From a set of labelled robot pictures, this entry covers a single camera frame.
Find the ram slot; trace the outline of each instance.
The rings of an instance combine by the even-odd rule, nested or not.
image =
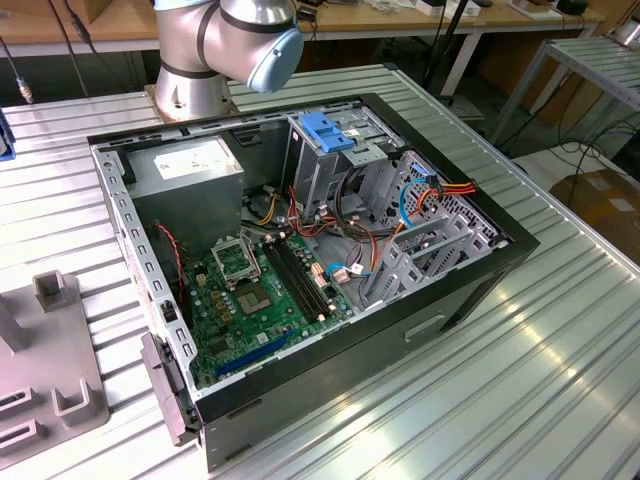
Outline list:
[[[317,311],[316,316],[320,314],[325,316],[329,315],[329,313],[331,312],[329,310],[329,304],[325,301],[324,298],[322,298],[322,295],[320,295],[320,292],[318,291],[316,286],[311,282],[302,267],[300,267],[298,259],[293,254],[291,249],[287,246],[287,244],[280,243],[279,245],[276,245],[276,252],[280,254],[280,257],[284,261],[284,264],[289,266],[289,269],[298,279],[302,288],[306,291],[307,295],[310,296]]]
[[[287,287],[288,292],[295,300],[298,308],[302,310],[302,314],[304,315],[304,317],[309,321],[316,321],[318,314],[313,308],[312,303],[305,296],[304,291],[297,284],[295,277],[292,275],[286,263],[282,261],[273,246],[265,246],[263,251],[267,256],[267,260],[269,260],[269,263],[271,263],[276,273],[280,277],[280,280],[282,280],[282,283],[284,283],[284,286]]]

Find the yellow wire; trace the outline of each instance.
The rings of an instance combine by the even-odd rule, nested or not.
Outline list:
[[[273,214],[276,210],[276,201],[278,200],[277,197],[277,195],[273,195],[273,197],[271,197],[271,206],[269,207],[269,212],[262,220],[258,220],[256,222],[256,225],[266,225],[271,221],[271,218],[273,218]]]

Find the sticker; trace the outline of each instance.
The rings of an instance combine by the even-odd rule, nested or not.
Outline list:
[[[162,178],[170,180],[232,165],[233,157],[222,148],[219,140],[214,140],[194,148],[158,155],[154,162]]]
[[[587,178],[587,181],[597,190],[609,190],[611,188],[611,185],[604,178]]]
[[[610,198],[609,201],[621,212],[633,212],[635,208],[624,198]]]

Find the pci slot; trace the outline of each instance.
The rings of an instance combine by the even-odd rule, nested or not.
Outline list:
[[[250,351],[249,353],[245,353],[241,357],[234,358],[230,362],[216,367],[216,375],[224,375],[226,373],[233,372],[234,370],[238,370],[239,368],[245,367],[250,363],[255,362],[265,355],[273,353],[276,350],[280,350],[282,347],[284,347],[285,343],[287,343],[287,338],[293,335],[294,332],[295,330],[291,330],[290,332],[282,335],[280,338],[276,338],[274,341],[267,343],[262,347],[258,347],[255,350]]]

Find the aluminum table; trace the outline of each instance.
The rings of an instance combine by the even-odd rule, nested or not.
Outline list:
[[[547,102],[569,71],[577,73],[612,97],[604,112],[591,125],[591,131],[595,132],[602,125],[618,101],[640,110],[640,52],[630,50],[605,37],[549,40],[540,45],[502,108],[491,135],[492,143],[495,144],[500,138],[520,100],[549,58],[558,61],[560,67],[531,107],[532,112]]]
[[[631,478],[640,466],[639,269],[400,71],[296,75],[243,111],[376,92],[475,178],[541,245],[470,318],[216,472],[256,478]],[[140,358],[146,322],[84,138],[156,125],[143,94],[6,110],[0,291],[77,275],[111,410],[86,435],[0,478],[204,479],[175,448]]]

